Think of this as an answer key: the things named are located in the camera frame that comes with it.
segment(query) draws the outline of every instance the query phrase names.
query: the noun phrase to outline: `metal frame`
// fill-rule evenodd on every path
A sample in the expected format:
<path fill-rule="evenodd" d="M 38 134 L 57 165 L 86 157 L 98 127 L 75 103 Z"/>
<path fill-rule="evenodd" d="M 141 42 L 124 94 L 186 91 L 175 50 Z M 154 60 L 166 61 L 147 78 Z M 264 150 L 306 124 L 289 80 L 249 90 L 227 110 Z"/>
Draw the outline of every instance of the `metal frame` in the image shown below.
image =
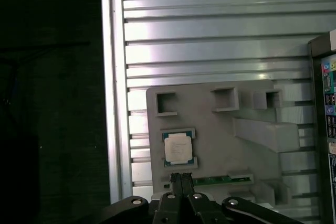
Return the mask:
<path fill-rule="evenodd" d="M 110 200 L 132 193 L 122 0 L 102 1 Z"/>

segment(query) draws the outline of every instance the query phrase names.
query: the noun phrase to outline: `square slot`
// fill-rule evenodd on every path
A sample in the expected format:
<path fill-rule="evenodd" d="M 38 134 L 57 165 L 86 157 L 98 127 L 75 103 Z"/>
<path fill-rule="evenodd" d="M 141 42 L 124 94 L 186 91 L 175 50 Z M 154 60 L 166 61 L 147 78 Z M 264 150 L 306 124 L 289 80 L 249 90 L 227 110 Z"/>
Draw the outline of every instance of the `square slot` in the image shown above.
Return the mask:
<path fill-rule="evenodd" d="M 266 105 L 268 109 L 281 107 L 280 92 L 270 91 L 266 92 Z"/>
<path fill-rule="evenodd" d="M 238 91 L 236 88 L 217 88 L 212 90 L 215 96 L 214 112 L 239 110 Z"/>
<path fill-rule="evenodd" d="M 261 90 L 253 93 L 253 109 L 266 110 L 280 108 L 282 93 L 280 90 Z"/>
<path fill-rule="evenodd" d="M 157 116 L 177 115 L 176 106 L 178 100 L 175 92 L 157 93 L 156 109 Z"/>

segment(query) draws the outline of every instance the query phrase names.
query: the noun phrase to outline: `gray fixture block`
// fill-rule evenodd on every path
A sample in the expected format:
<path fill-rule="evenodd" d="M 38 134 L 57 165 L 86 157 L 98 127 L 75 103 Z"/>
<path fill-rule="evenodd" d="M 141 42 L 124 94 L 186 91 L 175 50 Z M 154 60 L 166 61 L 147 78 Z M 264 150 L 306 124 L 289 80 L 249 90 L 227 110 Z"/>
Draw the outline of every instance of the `gray fixture block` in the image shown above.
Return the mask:
<path fill-rule="evenodd" d="M 215 82 L 177 86 L 160 86 L 147 89 L 147 115 L 151 152 L 151 167 L 154 193 L 165 191 L 166 178 L 169 174 L 193 173 L 194 178 L 226 176 L 231 171 L 250 170 L 254 181 L 281 177 L 279 155 L 261 145 L 250 143 L 234 136 L 232 118 L 249 118 L 254 120 L 275 121 L 275 110 L 241 109 L 213 112 L 214 108 L 233 108 L 237 93 L 241 91 L 273 90 L 271 80 Z M 221 92 L 231 101 L 229 105 L 218 106 L 216 98 Z M 160 113 L 176 112 L 174 116 L 160 116 Z M 197 168 L 189 165 L 172 165 L 164 167 L 163 132 L 194 129 L 195 139 L 192 140 L 193 156 L 197 157 Z M 249 186 L 240 184 L 240 191 L 248 191 Z M 204 193 L 215 193 L 216 201 L 220 202 L 228 190 L 236 185 L 199 186 L 197 190 Z"/>
<path fill-rule="evenodd" d="M 240 96 L 246 108 L 266 110 L 282 107 L 282 91 L 279 89 L 242 91 Z"/>
<path fill-rule="evenodd" d="M 269 203 L 273 207 L 289 205 L 291 202 L 290 188 L 279 179 L 260 180 L 252 193 L 258 200 Z"/>
<path fill-rule="evenodd" d="M 238 91 L 236 87 L 219 87 L 211 92 L 215 97 L 213 112 L 239 110 Z"/>
<path fill-rule="evenodd" d="M 234 118 L 235 136 L 269 148 L 274 152 L 300 148 L 298 126 Z"/>

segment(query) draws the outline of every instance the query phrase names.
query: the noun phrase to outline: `slotted aluminum panel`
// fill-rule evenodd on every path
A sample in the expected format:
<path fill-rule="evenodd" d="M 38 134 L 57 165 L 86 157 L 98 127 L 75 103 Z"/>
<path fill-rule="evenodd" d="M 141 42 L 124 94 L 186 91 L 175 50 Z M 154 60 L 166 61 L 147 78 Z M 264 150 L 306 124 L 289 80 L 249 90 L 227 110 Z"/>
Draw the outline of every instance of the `slotted aluminum panel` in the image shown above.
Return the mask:
<path fill-rule="evenodd" d="M 271 79 L 284 94 L 278 120 L 299 125 L 301 149 L 281 154 L 284 181 L 308 202 L 283 211 L 318 223 L 307 42 L 336 28 L 336 0 L 113 1 L 122 196 L 153 192 L 148 87 Z"/>

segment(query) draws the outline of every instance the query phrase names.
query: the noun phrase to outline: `usb port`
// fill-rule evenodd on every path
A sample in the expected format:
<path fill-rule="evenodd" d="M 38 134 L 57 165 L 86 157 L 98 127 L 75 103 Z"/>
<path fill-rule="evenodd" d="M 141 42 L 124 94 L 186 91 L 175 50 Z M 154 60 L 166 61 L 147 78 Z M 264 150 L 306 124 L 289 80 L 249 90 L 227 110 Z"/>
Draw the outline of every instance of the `usb port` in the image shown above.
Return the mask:
<path fill-rule="evenodd" d="M 327 115 L 327 125 L 332 126 L 332 118 L 330 115 Z"/>
<path fill-rule="evenodd" d="M 325 94 L 324 97 L 325 97 L 325 104 L 326 105 L 330 105 L 331 104 L 330 95 L 329 94 Z"/>
<path fill-rule="evenodd" d="M 332 127 L 328 127 L 328 137 L 332 137 Z"/>

